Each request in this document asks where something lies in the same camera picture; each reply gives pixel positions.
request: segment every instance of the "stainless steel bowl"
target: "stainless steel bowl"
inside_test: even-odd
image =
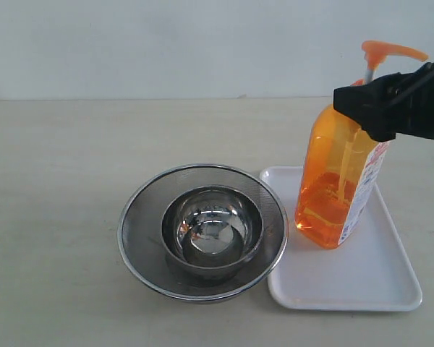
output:
[[[263,237],[244,268],[232,278],[210,285],[171,261],[163,245],[161,224],[177,197],[215,185],[241,192],[254,203],[262,218]],[[237,168],[192,164],[160,173],[143,184],[122,211],[117,239],[126,266],[145,285],[175,299],[208,303],[235,297],[264,279],[283,254],[288,228],[284,208],[267,184]]]
[[[256,254],[260,212],[229,187],[208,186],[178,197],[163,217],[162,236],[173,261],[204,280],[227,280]]]

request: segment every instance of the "bowl rim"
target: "bowl rim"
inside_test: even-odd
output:
[[[141,273],[139,273],[135,267],[133,266],[133,264],[129,261],[129,258],[127,256],[127,252],[124,246],[124,241],[123,241],[123,233],[122,231],[124,230],[124,222],[125,222],[125,218],[127,216],[127,213],[129,211],[129,209],[132,206],[132,203],[135,201],[135,199],[137,198],[137,196],[143,191],[145,190],[147,187],[149,187],[153,182],[158,181],[159,179],[161,179],[164,176],[167,176],[169,174],[172,174],[173,172],[176,171],[183,171],[183,170],[187,170],[190,168],[220,168],[223,170],[229,170],[229,171],[235,171],[241,175],[246,176],[249,179],[252,179],[254,181],[256,181],[257,183],[259,183],[262,187],[264,187],[267,192],[272,196],[273,200],[275,201],[275,203],[278,205],[278,209],[279,212],[281,214],[282,220],[283,220],[283,237],[281,240],[281,245],[278,249],[278,252],[276,253],[276,256],[273,258],[273,261],[270,263],[269,266],[267,266],[266,269],[264,269],[264,271],[262,271],[258,277],[254,278],[253,280],[251,280],[250,282],[244,284],[243,286],[240,286],[238,288],[235,288],[231,291],[227,291],[224,293],[219,293],[219,294],[212,294],[212,295],[204,295],[204,296],[196,296],[196,295],[186,295],[186,294],[178,294],[178,293],[174,293],[173,291],[169,291],[165,288],[161,288],[160,286],[157,286],[156,284],[150,282],[148,279],[146,279],[145,277],[143,277],[141,275]],[[279,263],[280,259],[281,259],[281,255],[283,255],[284,250],[286,248],[286,243],[288,240],[288,231],[289,231],[289,220],[287,218],[286,215],[286,211],[284,209],[283,204],[281,203],[280,199],[278,198],[278,196],[276,195],[276,193],[270,188],[270,186],[268,186],[268,184],[266,184],[264,181],[260,180],[257,177],[254,177],[253,175],[251,175],[250,173],[243,171],[239,168],[235,168],[233,166],[228,166],[228,165],[224,165],[224,164],[216,164],[216,163],[192,163],[192,164],[184,164],[181,166],[176,166],[173,168],[170,168],[168,170],[165,170],[159,174],[157,174],[156,176],[154,176],[153,178],[147,180],[144,184],[142,184],[131,196],[130,198],[127,200],[126,205],[124,206],[124,208],[122,209],[121,212],[121,216],[119,219],[119,224],[118,224],[118,228],[117,228],[117,244],[119,247],[119,251],[121,253],[121,257],[122,260],[124,261],[124,264],[127,266],[127,268],[129,269],[129,271],[131,272],[131,274],[133,274],[138,280],[140,280],[143,284],[145,284],[147,287],[153,289],[154,291],[163,294],[164,296],[168,296],[174,299],[179,299],[182,301],[188,301],[188,302],[211,302],[211,301],[220,301],[220,300],[225,300],[225,299],[230,299],[233,296],[236,296],[238,294],[243,293],[244,291],[246,291],[249,288],[252,288],[254,285],[256,285],[257,283],[261,282],[262,279],[264,279],[273,269],[275,266],[277,266],[277,264]]]
[[[205,188],[212,188],[212,187],[217,187],[217,188],[224,188],[224,189],[228,189],[231,190],[233,192],[236,192],[240,195],[242,195],[245,199],[248,199],[249,202],[252,204],[252,206],[257,210],[259,218],[260,218],[260,233],[259,233],[259,237],[258,240],[255,242],[254,246],[252,246],[251,250],[246,253],[243,257],[240,257],[236,262],[231,262],[227,265],[221,265],[221,266],[213,266],[213,267],[208,267],[208,266],[199,266],[199,265],[193,265],[190,264],[188,262],[185,262],[184,260],[180,259],[178,256],[176,256],[167,246],[166,241],[164,240],[164,235],[163,235],[163,222],[164,222],[164,218],[166,217],[167,212],[169,211],[169,208],[181,197],[183,197],[186,194],[189,194],[195,190],[198,189],[205,189]],[[241,193],[238,189],[229,187],[229,186],[225,186],[223,184],[212,184],[212,185],[207,185],[207,186],[200,186],[200,187],[196,187],[193,189],[188,189],[186,192],[180,194],[178,197],[175,197],[175,199],[173,199],[171,201],[171,203],[167,206],[166,210],[164,211],[163,215],[162,215],[162,219],[161,219],[161,241],[162,241],[162,245],[164,246],[164,248],[166,249],[167,253],[172,256],[172,259],[174,259],[175,261],[180,262],[180,264],[184,265],[185,267],[188,267],[189,269],[195,269],[195,270],[224,270],[224,269],[230,269],[230,267],[235,267],[237,265],[240,265],[244,262],[249,262],[253,256],[255,255],[255,253],[259,250],[259,246],[262,243],[263,237],[265,236],[265,231],[264,231],[264,223],[263,223],[263,219],[262,219],[262,214],[260,213],[260,209],[259,207],[255,204],[255,202],[252,201],[252,199],[250,197],[248,197],[246,194]]]

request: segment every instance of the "white wall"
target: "white wall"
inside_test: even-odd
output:
[[[0,99],[330,95],[367,39],[434,61],[434,0],[0,0]]]

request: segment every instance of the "orange dish soap bottle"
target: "orange dish soap bottle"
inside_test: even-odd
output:
[[[365,41],[362,49],[367,71],[355,85],[369,83],[388,55],[427,59],[423,52],[380,41]],[[294,213],[297,229],[326,249],[344,242],[370,196],[388,145],[372,140],[357,122],[327,106],[310,134]]]

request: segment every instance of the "pump nozzle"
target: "pump nozzle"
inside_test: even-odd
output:
[[[408,56],[409,58],[414,58],[419,61],[425,61],[428,58],[426,53],[418,51],[417,49],[383,41],[365,41],[362,44],[362,49],[365,51],[365,60],[368,62],[363,84],[371,82],[375,70],[378,68],[379,64],[386,60],[387,56]]]

